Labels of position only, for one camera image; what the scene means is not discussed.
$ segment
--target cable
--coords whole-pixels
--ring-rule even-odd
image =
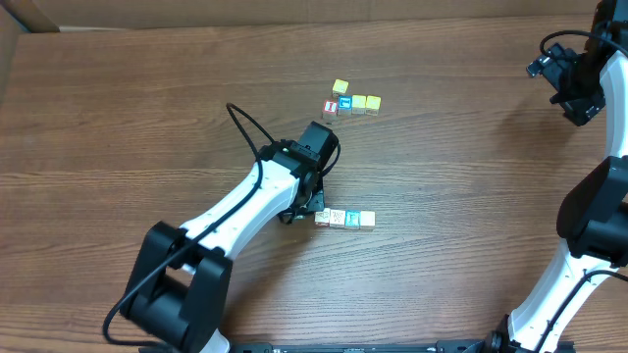
[[[591,277],[597,276],[597,275],[608,275],[608,276],[615,277],[617,279],[621,279],[623,281],[628,282],[627,276],[615,273],[613,271],[608,271],[608,270],[596,270],[596,271],[591,271],[588,274],[585,274],[580,279],[580,281],[578,281],[578,283],[573,287],[573,289],[571,290],[567,298],[565,298],[565,300],[562,302],[562,304],[560,305],[556,313],[553,315],[553,318],[551,318],[551,320],[549,321],[548,327],[543,332],[543,335],[541,336],[541,340],[537,344],[537,348],[534,350],[535,353],[541,352],[541,348],[543,348],[543,345],[546,343],[546,339],[548,339],[548,336],[550,335],[550,332],[553,329],[553,326],[556,324],[556,322],[558,321],[558,318],[560,318],[560,315],[562,314],[563,311],[565,311],[565,309],[567,308],[571,300],[573,300],[576,294],[578,294],[578,291],[580,290],[580,288],[582,288],[585,282],[588,282],[591,279]]]
[[[179,250],[175,251],[171,256],[169,256],[166,260],[164,260],[164,262],[162,262],[159,266],[157,266],[157,268],[155,268],[155,270],[153,270],[150,274],[148,274],[148,276],[146,276],[143,280],[141,280],[133,289],[131,289],[127,294],[125,294],[117,303],[116,305],[114,305],[113,308],[111,308],[111,310],[109,311],[109,314],[107,314],[107,316],[105,317],[105,320],[102,324],[102,335],[105,337],[105,339],[107,340],[107,342],[111,343],[111,344],[115,344],[115,345],[125,345],[125,346],[147,346],[147,347],[166,347],[166,345],[164,343],[161,342],[157,342],[157,341],[152,341],[152,340],[138,340],[138,341],[133,341],[133,340],[120,340],[120,339],[116,339],[113,338],[110,334],[109,334],[109,325],[111,324],[111,322],[113,321],[114,317],[116,316],[116,314],[120,311],[120,309],[122,308],[123,305],[125,305],[127,302],[129,302],[131,300],[131,298],[133,298],[138,292],[139,290],[149,281],[151,280],[153,277],[159,275],[164,269],[166,269],[168,267],[168,265],[172,264],[173,262],[177,261],[182,255],[184,255],[187,251],[189,251],[192,247],[194,247],[196,244],[198,244],[198,242],[200,242],[207,234],[209,234],[210,232],[214,231],[214,229],[216,229],[220,224],[222,224],[226,219],[228,219],[230,216],[232,216],[237,210],[239,210],[242,206],[244,206],[244,204],[251,199],[251,197],[253,197],[253,195],[255,194],[255,192],[257,192],[257,189],[260,187],[260,185],[262,184],[262,179],[263,179],[263,170],[262,170],[262,160],[259,156],[259,153],[257,152],[257,148],[255,148],[255,144],[253,144],[253,141],[251,140],[251,138],[248,136],[248,134],[246,133],[246,131],[244,130],[244,127],[242,127],[242,125],[239,123],[239,121],[236,118],[236,115],[234,114],[234,111],[232,109],[237,110],[239,113],[241,113],[242,115],[244,115],[247,119],[249,119],[255,126],[257,126],[260,131],[262,131],[262,133],[264,133],[266,135],[266,137],[268,137],[271,141],[274,141],[273,137],[271,137],[271,135],[266,132],[266,130],[259,124],[257,124],[257,122],[255,122],[255,120],[253,118],[251,118],[248,114],[244,113],[244,111],[242,111],[239,107],[237,107],[236,105],[232,104],[232,103],[227,103],[227,111],[229,112],[229,115],[232,117],[232,119],[234,120],[235,126],[237,126],[237,129],[240,131],[240,133],[242,134],[242,136],[244,137],[244,139],[246,140],[246,143],[248,143],[248,146],[251,148],[251,150],[253,151],[253,155],[255,156],[255,162],[257,162],[257,168],[259,169],[259,175],[257,176],[257,180],[255,181],[255,184],[253,185],[253,188],[246,194],[246,196],[244,196],[235,206],[233,206],[227,213],[225,213],[221,218],[219,218],[218,220],[216,220],[216,222],[214,222],[213,224],[211,224],[207,229],[203,230],[202,232],[200,232],[200,234],[196,235],[196,237],[194,237],[190,242],[188,242],[185,246],[183,246],[182,248],[180,248]]]
[[[545,38],[543,38],[543,40],[541,41],[541,44],[539,45],[539,48],[541,49],[541,53],[551,59],[554,60],[571,60],[571,58],[565,57],[565,56],[560,56],[557,57],[553,54],[551,54],[550,52],[548,52],[546,50],[546,43],[548,43],[551,39],[554,39],[556,37],[562,36],[562,35],[580,35],[580,36],[586,36],[589,38],[593,38],[593,39],[597,39],[599,41],[604,42],[605,44],[610,45],[611,47],[619,50],[623,55],[625,55],[626,57],[628,57],[628,50],[626,50],[625,48],[623,48],[621,45],[617,44],[616,42],[608,39],[608,38],[604,38],[600,35],[597,34],[593,34],[584,30],[576,30],[576,29],[568,29],[568,30],[560,30],[558,32],[554,32],[548,36],[546,36]]]
[[[340,142],[338,143],[338,147],[337,148],[338,148],[338,150],[336,151],[336,158],[334,159],[334,161],[324,171],[321,172],[321,178],[323,178],[329,172],[332,171],[332,168],[336,165],[336,162],[338,161],[338,158],[340,158]]]

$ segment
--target cube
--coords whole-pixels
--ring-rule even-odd
[[[351,97],[340,96],[338,98],[338,115],[350,116],[351,115]]]
[[[351,113],[363,115],[366,112],[366,96],[354,94],[351,98]]]
[[[337,79],[332,88],[332,97],[338,98],[341,94],[345,94],[349,88],[349,82]]]
[[[323,211],[314,214],[314,224],[318,227],[329,227],[330,209],[326,208]]]
[[[345,211],[330,210],[330,227],[344,227]]]
[[[335,100],[326,100],[323,105],[323,120],[333,122],[338,119],[338,102]]]
[[[380,105],[382,98],[378,96],[368,96],[366,98],[366,115],[377,116],[380,114]]]
[[[347,229],[360,229],[360,211],[346,211],[344,227]]]
[[[361,211],[360,212],[360,229],[366,229],[366,230],[375,229],[375,212],[373,211]]]

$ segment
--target yellow block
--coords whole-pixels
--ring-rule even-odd
[[[366,111],[366,96],[354,94],[352,104],[352,114],[364,114]]]
[[[336,82],[334,82],[334,88],[332,88],[332,96],[338,98],[339,95],[345,94],[348,88],[349,82],[337,79]]]
[[[378,96],[368,96],[368,98],[366,98],[366,115],[376,116],[380,114],[381,104],[382,98]]]

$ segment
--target table surface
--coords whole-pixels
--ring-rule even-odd
[[[100,326],[146,231],[202,213],[253,164],[225,103],[298,138],[335,78],[383,103],[379,117],[334,126],[342,154],[327,202],[374,210],[377,227],[270,222],[235,261],[224,333],[483,338],[532,290],[556,249],[560,202],[603,157],[605,113],[577,128],[525,74],[545,34],[590,22],[23,35],[0,112],[0,350],[134,351],[105,344]],[[605,283],[563,337],[626,351],[625,288]],[[142,336],[119,319],[112,333]]]

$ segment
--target wooden tabletop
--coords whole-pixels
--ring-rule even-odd
[[[275,344],[483,338],[553,255],[560,202],[603,157],[525,67],[591,16],[30,34],[0,112],[0,350],[105,344],[146,231],[219,201],[253,165],[224,105],[276,138],[320,119],[335,78],[383,98],[334,126],[330,206],[372,232],[270,222],[235,261],[223,331]],[[566,40],[580,51],[583,40]],[[257,146],[265,141],[251,126]],[[563,338],[628,349],[609,280]],[[112,333],[142,334],[116,320]]]

